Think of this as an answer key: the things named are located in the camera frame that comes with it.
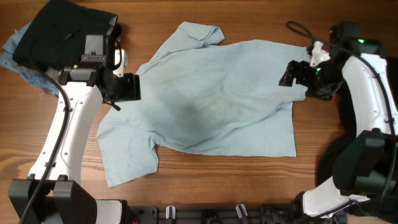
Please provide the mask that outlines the light blue t-shirt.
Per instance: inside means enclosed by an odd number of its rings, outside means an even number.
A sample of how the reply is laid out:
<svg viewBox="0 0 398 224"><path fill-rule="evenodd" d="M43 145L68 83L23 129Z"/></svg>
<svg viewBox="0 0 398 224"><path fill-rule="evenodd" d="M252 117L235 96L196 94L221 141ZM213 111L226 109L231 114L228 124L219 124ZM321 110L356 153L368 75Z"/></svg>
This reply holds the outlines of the light blue t-shirt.
<svg viewBox="0 0 398 224"><path fill-rule="evenodd" d="M218 26L181 23L138 69L141 99L111 109L97 132L109 187L157 172L155 147L211 156L294 157L292 106L279 85L304 47L266 40L223 45Z"/></svg>

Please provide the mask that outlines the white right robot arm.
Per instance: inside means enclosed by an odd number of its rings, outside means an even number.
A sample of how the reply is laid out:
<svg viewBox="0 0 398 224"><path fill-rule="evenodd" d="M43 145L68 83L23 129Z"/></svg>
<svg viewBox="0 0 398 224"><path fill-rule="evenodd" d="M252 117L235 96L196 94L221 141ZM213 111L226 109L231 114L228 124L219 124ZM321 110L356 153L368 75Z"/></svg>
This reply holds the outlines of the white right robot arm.
<svg viewBox="0 0 398 224"><path fill-rule="evenodd" d="M343 21L325 41L303 25L287 27L312 41L309 62L289 62L280 85L303 85L306 95L338 95L344 135L320 159L317 186L290 204L292 222L336 220L340 211L397 221L397 108L388 80L389 59L378 40L361 37L360 26Z"/></svg>

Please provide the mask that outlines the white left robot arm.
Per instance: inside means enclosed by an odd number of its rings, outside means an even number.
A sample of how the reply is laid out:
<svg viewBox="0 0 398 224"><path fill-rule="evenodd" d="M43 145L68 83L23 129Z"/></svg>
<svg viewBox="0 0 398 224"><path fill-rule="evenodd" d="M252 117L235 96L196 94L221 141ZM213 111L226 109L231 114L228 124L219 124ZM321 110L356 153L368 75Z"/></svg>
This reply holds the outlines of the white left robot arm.
<svg viewBox="0 0 398 224"><path fill-rule="evenodd" d="M126 54L110 35L87 35L77 63L52 83L59 90L49 134L25 179L14 179L9 199L20 223L131 223L127 202L97 200L81 185L91 124L102 104L141 99L139 76L124 73Z"/></svg>

